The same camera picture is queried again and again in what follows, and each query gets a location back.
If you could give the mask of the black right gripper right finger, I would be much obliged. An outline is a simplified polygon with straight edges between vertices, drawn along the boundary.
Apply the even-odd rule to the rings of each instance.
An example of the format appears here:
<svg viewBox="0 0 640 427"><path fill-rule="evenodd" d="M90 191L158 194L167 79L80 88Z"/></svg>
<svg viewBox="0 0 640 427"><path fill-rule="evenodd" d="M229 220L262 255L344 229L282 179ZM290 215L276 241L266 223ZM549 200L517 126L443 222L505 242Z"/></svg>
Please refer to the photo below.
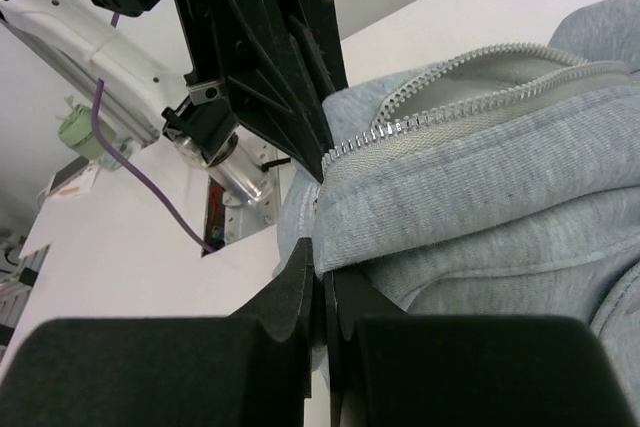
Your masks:
<svg viewBox="0 0 640 427"><path fill-rule="evenodd" d="M417 316L359 272L324 278L335 426L632 426L588 327L558 316Z"/></svg>

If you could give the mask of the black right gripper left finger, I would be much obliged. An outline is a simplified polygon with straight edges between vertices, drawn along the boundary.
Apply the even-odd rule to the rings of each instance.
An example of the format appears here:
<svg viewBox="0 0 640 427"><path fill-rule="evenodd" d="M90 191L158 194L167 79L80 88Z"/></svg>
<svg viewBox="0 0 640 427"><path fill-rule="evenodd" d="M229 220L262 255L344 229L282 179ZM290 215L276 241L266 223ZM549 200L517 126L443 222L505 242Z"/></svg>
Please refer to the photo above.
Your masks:
<svg viewBox="0 0 640 427"><path fill-rule="evenodd" d="M300 426L311 392L312 244L226 317L57 319L1 384L5 426Z"/></svg>

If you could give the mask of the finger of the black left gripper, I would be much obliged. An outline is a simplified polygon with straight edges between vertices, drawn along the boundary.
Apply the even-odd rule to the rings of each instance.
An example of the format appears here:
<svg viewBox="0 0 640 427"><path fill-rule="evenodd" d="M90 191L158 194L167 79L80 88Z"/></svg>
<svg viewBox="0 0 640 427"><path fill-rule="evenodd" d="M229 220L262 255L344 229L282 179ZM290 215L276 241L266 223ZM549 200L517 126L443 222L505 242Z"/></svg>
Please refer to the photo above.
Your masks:
<svg viewBox="0 0 640 427"><path fill-rule="evenodd" d="M305 63L320 97L348 86L335 0L295 0L295 29L302 36Z"/></svg>
<svg viewBox="0 0 640 427"><path fill-rule="evenodd" d="M297 161L317 181L328 123L295 29L295 0L174 0L192 70L186 112L167 126L214 163L242 126Z"/></svg>

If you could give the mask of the grey zip jacket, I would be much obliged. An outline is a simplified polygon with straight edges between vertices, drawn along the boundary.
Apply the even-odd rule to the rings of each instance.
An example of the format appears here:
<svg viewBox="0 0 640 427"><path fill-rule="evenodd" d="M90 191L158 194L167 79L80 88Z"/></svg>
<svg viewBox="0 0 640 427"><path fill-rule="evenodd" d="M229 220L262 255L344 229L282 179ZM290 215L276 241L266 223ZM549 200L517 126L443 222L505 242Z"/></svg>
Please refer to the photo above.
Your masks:
<svg viewBox="0 0 640 427"><path fill-rule="evenodd" d="M566 17L323 104L335 156L298 168L282 260L356 267L411 314L552 314L602 342L639 406L639 3Z"/></svg>

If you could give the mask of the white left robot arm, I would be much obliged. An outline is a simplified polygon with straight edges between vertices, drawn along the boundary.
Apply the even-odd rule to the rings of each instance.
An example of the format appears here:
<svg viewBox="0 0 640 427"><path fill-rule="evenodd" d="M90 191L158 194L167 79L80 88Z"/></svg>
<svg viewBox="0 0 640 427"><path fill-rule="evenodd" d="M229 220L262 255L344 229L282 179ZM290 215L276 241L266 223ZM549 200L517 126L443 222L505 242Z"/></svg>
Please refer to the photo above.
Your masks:
<svg viewBox="0 0 640 427"><path fill-rule="evenodd" d="M243 127L321 180L333 146L322 104L347 85L334 0L173 0L187 74L106 19L160 1L1 0L1 18L104 80L145 129L189 139L206 164Z"/></svg>

